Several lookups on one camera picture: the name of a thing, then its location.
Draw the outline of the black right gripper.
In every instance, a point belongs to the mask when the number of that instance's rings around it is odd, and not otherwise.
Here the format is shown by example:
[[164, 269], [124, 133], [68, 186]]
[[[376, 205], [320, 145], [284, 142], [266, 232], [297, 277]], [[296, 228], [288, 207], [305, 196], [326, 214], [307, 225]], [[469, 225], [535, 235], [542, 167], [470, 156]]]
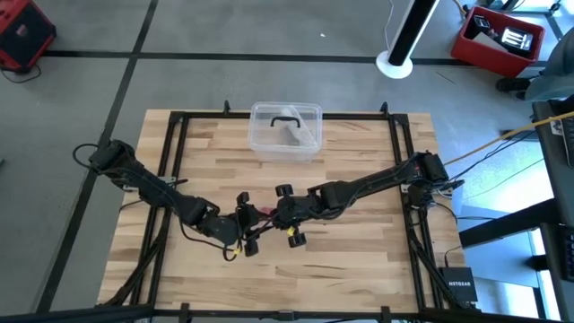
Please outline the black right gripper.
[[269, 220], [266, 226], [287, 231], [291, 248], [304, 246], [307, 239], [299, 227], [307, 220], [318, 219], [326, 210], [320, 197], [314, 192], [306, 196], [295, 196], [291, 184], [277, 186], [275, 193], [279, 200], [275, 212], [270, 214], [273, 220]]

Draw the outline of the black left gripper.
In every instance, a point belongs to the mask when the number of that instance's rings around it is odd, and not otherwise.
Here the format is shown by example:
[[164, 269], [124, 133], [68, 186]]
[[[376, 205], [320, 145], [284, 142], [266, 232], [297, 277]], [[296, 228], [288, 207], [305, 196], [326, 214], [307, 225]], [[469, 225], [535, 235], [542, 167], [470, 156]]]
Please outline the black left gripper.
[[[249, 203], [248, 192], [241, 192], [236, 198], [236, 208], [232, 214], [219, 216], [220, 208], [206, 201], [206, 213], [199, 224], [199, 231], [206, 237], [218, 240], [223, 244], [224, 255], [229, 247], [236, 247], [238, 252], [243, 250], [243, 240], [258, 223], [267, 223], [271, 217], [260, 217], [260, 212]], [[272, 229], [264, 226], [257, 230], [260, 235]]]

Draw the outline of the clear lidded storage box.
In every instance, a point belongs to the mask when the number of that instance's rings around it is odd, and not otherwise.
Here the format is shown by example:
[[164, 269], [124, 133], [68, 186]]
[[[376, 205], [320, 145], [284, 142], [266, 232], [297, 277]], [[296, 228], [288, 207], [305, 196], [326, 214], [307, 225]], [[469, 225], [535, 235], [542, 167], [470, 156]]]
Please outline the clear lidded storage box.
[[281, 116], [282, 102], [261, 101], [255, 103], [250, 111], [248, 143], [250, 149], [262, 162], [311, 162], [322, 149], [323, 136], [323, 110], [322, 110], [322, 136], [319, 149], [304, 149], [300, 146], [288, 145], [286, 127], [283, 121], [296, 121], [296, 118]]

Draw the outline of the clear packet with grey contents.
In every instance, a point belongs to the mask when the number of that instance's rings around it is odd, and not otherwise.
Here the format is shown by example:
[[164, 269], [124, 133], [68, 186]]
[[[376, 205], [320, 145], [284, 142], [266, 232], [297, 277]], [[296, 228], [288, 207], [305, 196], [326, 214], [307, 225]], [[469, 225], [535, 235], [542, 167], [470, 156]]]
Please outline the clear packet with grey contents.
[[319, 149], [322, 136], [322, 109], [317, 104], [283, 102], [281, 116], [299, 120], [283, 121], [286, 127], [287, 144], [303, 147], [304, 149]]

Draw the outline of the black white pole stand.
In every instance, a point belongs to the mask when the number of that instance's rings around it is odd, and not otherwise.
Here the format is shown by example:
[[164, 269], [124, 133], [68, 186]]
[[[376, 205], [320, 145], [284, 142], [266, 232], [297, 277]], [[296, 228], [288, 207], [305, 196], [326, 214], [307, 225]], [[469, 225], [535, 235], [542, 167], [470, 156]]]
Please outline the black white pole stand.
[[411, 54], [439, 0], [410, 0], [409, 11], [399, 25], [392, 46], [376, 57], [377, 69], [391, 79], [404, 79], [413, 70]]

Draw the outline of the red plastic crate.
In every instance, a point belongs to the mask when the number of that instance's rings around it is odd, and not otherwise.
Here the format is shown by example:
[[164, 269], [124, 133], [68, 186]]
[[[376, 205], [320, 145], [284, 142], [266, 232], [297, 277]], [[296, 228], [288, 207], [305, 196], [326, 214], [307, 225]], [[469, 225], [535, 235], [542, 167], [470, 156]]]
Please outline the red plastic crate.
[[[471, 34], [469, 32], [469, 22], [475, 14], [484, 16], [490, 22], [491, 29], [488, 33]], [[500, 35], [506, 27], [534, 35], [532, 50], [527, 57], [510, 53], [499, 43]], [[504, 13], [475, 6], [468, 12], [465, 23], [457, 34], [451, 56], [470, 65], [514, 78], [537, 61], [543, 40], [543, 27], [520, 21]]]

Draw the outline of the black desk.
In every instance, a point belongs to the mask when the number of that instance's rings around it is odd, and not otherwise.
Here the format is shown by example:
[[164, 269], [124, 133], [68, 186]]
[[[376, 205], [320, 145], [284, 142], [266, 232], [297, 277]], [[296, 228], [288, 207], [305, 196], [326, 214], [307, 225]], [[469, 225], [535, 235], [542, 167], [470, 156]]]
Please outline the black desk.
[[548, 171], [553, 197], [528, 208], [480, 224], [460, 233], [462, 246], [471, 248], [538, 228], [544, 256], [535, 256], [540, 268], [550, 271], [561, 319], [574, 323], [574, 151], [552, 133], [550, 118], [558, 115], [556, 104], [533, 104], [536, 128]]

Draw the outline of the small black box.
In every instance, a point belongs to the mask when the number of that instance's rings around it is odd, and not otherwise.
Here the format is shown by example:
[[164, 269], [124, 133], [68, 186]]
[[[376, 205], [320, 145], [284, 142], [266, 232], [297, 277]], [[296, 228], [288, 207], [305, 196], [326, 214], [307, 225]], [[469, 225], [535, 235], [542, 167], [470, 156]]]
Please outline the small black box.
[[471, 34], [488, 33], [491, 29], [490, 22], [482, 15], [473, 15], [469, 22], [469, 32]]

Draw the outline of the silver black device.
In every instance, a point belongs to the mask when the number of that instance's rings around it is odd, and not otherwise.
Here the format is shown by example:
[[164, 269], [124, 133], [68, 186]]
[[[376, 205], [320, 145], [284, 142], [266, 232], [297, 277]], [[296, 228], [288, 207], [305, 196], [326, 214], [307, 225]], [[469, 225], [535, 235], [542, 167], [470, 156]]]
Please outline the silver black device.
[[534, 35], [519, 29], [506, 27], [500, 35], [499, 43], [510, 53], [527, 57], [532, 50]]

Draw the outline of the red and black equipment case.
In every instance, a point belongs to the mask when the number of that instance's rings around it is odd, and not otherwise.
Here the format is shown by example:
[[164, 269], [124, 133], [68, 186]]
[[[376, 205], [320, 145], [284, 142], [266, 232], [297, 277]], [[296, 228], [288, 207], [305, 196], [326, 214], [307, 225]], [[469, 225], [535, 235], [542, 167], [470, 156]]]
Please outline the red and black equipment case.
[[0, 70], [27, 74], [56, 37], [33, 0], [0, 0]]

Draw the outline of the black keyboard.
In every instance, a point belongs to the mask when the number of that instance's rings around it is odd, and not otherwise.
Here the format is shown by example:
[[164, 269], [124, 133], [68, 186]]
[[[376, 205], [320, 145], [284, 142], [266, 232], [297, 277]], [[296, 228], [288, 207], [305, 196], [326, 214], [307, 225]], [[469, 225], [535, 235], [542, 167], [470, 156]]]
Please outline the black keyboard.
[[567, 163], [574, 169], [574, 117], [563, 119], [561, 125]]

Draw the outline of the person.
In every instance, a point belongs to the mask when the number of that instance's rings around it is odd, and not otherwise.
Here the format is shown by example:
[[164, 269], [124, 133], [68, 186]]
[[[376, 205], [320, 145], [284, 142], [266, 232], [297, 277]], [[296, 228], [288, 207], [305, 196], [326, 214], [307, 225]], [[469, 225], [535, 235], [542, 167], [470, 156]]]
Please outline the person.
[[514, 92], [525, 101], [546, 101], [574, 95], [574, 27], [552, 50], [538, 76], [501, 78], [495, 88], [499, 92]]

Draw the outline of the black Netgear network switch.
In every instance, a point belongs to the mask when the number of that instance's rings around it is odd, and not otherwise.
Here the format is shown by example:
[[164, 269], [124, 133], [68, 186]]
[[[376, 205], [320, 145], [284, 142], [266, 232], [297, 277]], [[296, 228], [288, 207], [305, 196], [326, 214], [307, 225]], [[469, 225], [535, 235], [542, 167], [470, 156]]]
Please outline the black Netgear network switch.
[[441, 267], [439, 269], [449, 290], [464, 302], [478, 302], [474, 277], [470, 267]]

